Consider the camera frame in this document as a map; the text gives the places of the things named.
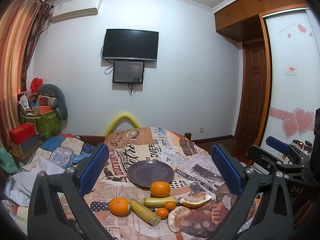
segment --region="blue gripper pad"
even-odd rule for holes
[[[93,154],[93,158],[90,159],[90,156],[87,158],[88,160],[83,159],[86,164],[85,170],[83,170],[79,177],[79,195],[84,196],[91,192],[94,184],[96,183],[104,165],[109,159],[109,148],[107,145],[100,143],[91,153]]]
[[[240,196],[245,183],[244,167],[236,159],[230,156],[227,150],[218,143],[211,148],[211,158],[217,166],[230,192]]]
[[[290,152],[290,149],[287,144],[285,144],[282,141],[279,141],[278,139],[272,136],[266,138],[266,144],[271,148],[277,150],[278,152],[281,152],[282,154],[288,154]]]

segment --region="black monitor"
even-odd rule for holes
[[[144,62],[115,60],[113,83],[142,84]]]
[[[103,59],[156,61],[159,32],[107,29]]]

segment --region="wooden floor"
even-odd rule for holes
[[[221,143],[232,157],[236,157],[239,161],[248,164],[249,158],[245,156],[247,150],[240,146],[234,139],[224,139],[208,143],[198,143],[197,145],[211,154],[211,148],[216,143]]]

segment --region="white cloth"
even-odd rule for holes
[[[38,165],[31,171],[14,174],[5,190],[5,195],[22,207],[28,207],[31,197],[33,184],[39,171],[45,171],[48,175],[60,174],[65,170],[39,157]]]

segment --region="gray plate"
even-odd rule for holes
[[[160,161],[139,161],[130,165],[128,178],[135,184],[150,187],[155,181],[170,182],[173,180],[173,169]]]

